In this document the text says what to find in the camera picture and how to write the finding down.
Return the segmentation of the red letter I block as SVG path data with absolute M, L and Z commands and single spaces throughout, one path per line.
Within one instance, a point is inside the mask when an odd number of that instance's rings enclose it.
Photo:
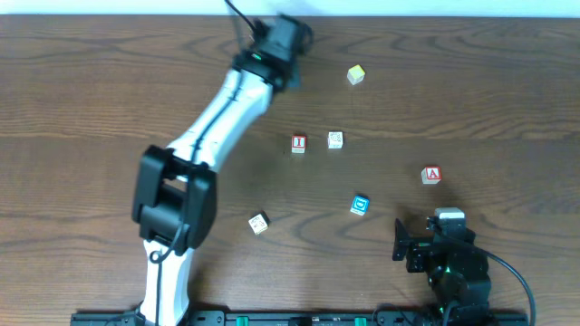
M 291 151 L 295 154 L 304 154 L 306 149 L 306 136 L 294 135 L 292 137 Z

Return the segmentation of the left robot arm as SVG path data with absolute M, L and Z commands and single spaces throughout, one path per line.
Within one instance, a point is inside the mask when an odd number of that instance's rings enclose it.
M 277 93 L 297 82 L 297 59 L 314 41 L 308 24 L 285 14 L 272 24 L 256 21 L 252 36 L 197 120 L 166 147 L 151 145 L 141 156 L 131 210 L 148 259 L 139 325 L 187 319 L 191 261 L 217 215 L 218 172 Z

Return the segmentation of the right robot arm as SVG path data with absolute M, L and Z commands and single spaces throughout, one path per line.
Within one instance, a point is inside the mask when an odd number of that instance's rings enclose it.
M 479 325 L 488 317 L 488 258 L 474 249 L 475 233 L 464 217 L 430 216 L 431 237 L 413 237 L 395 221 L 392 259 L 408 273 L 425 273 L 437 303 L 414 317 L 414 325 Z

